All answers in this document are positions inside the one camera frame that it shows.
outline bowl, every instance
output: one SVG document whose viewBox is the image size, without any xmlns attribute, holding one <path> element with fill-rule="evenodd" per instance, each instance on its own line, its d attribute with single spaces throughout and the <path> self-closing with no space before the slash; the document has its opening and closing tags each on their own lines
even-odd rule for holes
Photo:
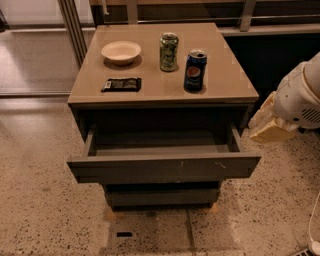
<svg viewBox="0 0 320 256">
<path fill-rule="evenodd" d="M 107 44 L 101 54 L 116 65 L 129 65 L 141 52 L 141 47 L 133 42 L 118 41 Z"/>
</svg>

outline desk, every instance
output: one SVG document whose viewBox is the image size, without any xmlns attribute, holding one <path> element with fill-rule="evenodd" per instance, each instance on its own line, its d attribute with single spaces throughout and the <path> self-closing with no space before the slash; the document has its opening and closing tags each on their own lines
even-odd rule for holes
<svg viewBox="0 0 320 256">
<path fill-rule="evenodd" d="M 178 69 L 159 68 L 163 32 L 179 37 Z M 133 41 L 142 52 L 129 66 L 101 55 L 114 41 Z M 191 49 L 208 53 L 204 88 L 183 89 Z M 107 78 L 140 77 L 139 92 L 102 93 Z M 85 141 L 68 165 L 78 182 L 100 183 L 111 207 L 212 205 L 221 183 L 248 178 L 258 153 L 244 152 L 240 136 L 258 99 L 213 23 L 100 26 L 68 104 Z"/>
</svg>

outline floor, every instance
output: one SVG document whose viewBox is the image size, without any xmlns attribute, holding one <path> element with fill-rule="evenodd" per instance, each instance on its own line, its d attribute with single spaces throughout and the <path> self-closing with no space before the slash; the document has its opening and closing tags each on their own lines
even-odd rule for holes
<svg viewBox="0 0 320 256">
<path fill-rule="evenodd" d="M 76 78 L 63 32 L 1 33 L 0 52 L 2 91 L 70 90 Z M 0 143 L 0 255 L 289 256 L 307 247 L 320 190 L 315 133 L 260 145 L 246 130 L 245 150 L 262 159 L 249 179 L 224 182 L 211 209 L 128 212 L 112 212 L 99 185 L 77 184 L 68 169 L 83 142 L 66 98 L 1 99 Z M 311 233 L 320 240 L 319 206 Z"/>
</svg>

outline can top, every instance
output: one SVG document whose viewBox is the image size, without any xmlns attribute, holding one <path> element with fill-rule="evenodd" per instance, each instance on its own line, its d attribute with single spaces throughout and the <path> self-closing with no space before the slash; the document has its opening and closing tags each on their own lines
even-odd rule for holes
<svg viewBox="0 0 320 256">
<path fill-rule="evenodd" d="M 200 49 L 191 50 L 189 55 L 196 59 L 204 59 L 207 58 L 207 53 Z"/>
<path fill-rule="evenodd" d="M 178 39 L 178 36 L 172 32 L 165 32 L 165 33 L 162 33 L 161 38 L 165 40 L 175 40 L 175 39 Z"/>
</svg>

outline white wire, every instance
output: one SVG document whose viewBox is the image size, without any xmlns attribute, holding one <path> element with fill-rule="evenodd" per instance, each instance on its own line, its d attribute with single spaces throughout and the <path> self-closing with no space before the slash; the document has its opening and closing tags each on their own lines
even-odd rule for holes
<svg viewBox="0 0 320 256">
<path fill-rule="evenodd" d="M 313 210 L 312 210 L 312 213 L 311 213 L 310 221 L 309 221 L 308 233 L 309 233 L 309 238 L 310 238 L 311 242 L 313 242 L 313 238 L 312 238 L 312 236 L 311 236 L 311 231 L 310 231 L 310 230 L 311 230 L 311 221 L 312 221 L 312 217 L 313 217 L 313 215 L 314 215 L 314 212 L 315 212 L 315 210 L 316 210 L 317 203 L 318 203 L 318 201 L 319 201 L 319 197 L 320 197 L 320 192 L 318 193 L 316 202 L 315 202 L 315 204 L 314 204 L 314 207 L 313 207 Z"/>
</svg>

